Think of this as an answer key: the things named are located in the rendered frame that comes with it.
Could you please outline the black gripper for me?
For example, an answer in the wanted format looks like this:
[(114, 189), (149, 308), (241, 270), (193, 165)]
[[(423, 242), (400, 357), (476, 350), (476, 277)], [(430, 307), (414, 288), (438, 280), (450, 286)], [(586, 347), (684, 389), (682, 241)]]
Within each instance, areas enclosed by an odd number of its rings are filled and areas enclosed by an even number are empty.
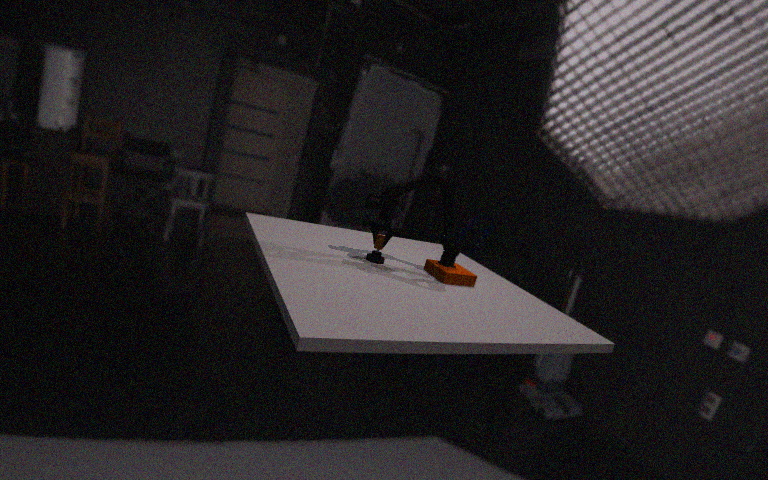
[[(394, 215), (394, 214), (393, 214), (393, 215)], [(393, 215), (392, 215), (392, 214), (387, 214), (387, 213), (384, 213), (384, 212), (382, 212), (382, 211), (381, 211), (381, 214), (379, 214), (379, 216), (382, 216), (382, 219), (386, 219), (386, 217), (387, 217), (387, 218), (389, 218), (390, 227), (392, 226), (392, 225), (391, 225), (391, 222), (392, 222), (392, 219), (394, 218), (394, 216), (393, 216)], [(377, 234), (379, 234), (379, 230), (373, 229), (373, 223), (374, 223), (374, 220), (371, 220), (371, 219), (365, 219), (365, 220), (363, 221), (363, 224), (362, 224), (362, 225), (364, 225), (364, 226), (367, 226), (367, 227), (369, 227), (369, 226), (370, 226), (370, 228), (369, 228), (369, 229), (372, 231), (372, 234), (373, 234), (373, 242), (374, 242), (374, 245), (375, 245), (376, 237), (377, 237)], [(391, 239), (393, 236), (396, 236), (396, 237), (403, 237), (403, 236), (404, 236), (404, 230), (401, 230), (401, 229), (398, 229), (398, 228), (394, 228), (394, 229), (392, 229), (392, 228), (389, 228), (389, 229), (384, 229), (384, 230), (385, 230), (385, 231), (388, 231), (388, 233), (387, 233), (387, 234), (385, 234), (385, 239), (384, 239), (384, 242), (383, 242), (383, 246), (382, 246), (383, 248), (385, 247), (385, 245), (387, 244), (387, 242), (388, 242), (388, 241), (389, 241), (389, 240), (390, 240), (390, 239)]]

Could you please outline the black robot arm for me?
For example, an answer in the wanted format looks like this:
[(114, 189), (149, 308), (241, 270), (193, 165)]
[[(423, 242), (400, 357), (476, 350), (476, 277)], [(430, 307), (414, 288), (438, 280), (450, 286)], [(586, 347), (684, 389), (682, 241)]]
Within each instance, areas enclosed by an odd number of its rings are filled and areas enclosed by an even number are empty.
[[(447, 179), (444, 180), (435, 174), (430, 173), (405, 183), (392, 184), (387, 186), (386, 191), (384, 191), (380, 196), (369, 193), (368, 198), (366, 199), (365, 208), (378, 211), (378, 209), (381, 209), (382, 207), (382, 212), (393, 215), (396, 205), (401, 206), (397, 198), (404, 195), (408, 191), (431, 183), (440, 187), (444, 201), (444, 232), (443, 234), (440, 233), (440, 242), (442, 243), (443, 249), (445, 251), (443, 251), (441, 260), (438, 261), (438, 263), (444, 265), (445, 267), (456, 268), (454, 264), (456, 257), (460, 254), (460, 251), (457, 247), (457, 240), (454, 233), (453, 200), (456, 194), (456, 184), (453, 181)], [(373, 229), (379, 231), (384, 231), (384, 229), (389, 228), (390, 222), (389, 218), (387, 217), (386, 219), (382, 219), (382, 216), (380, 216), (373, 223)]]

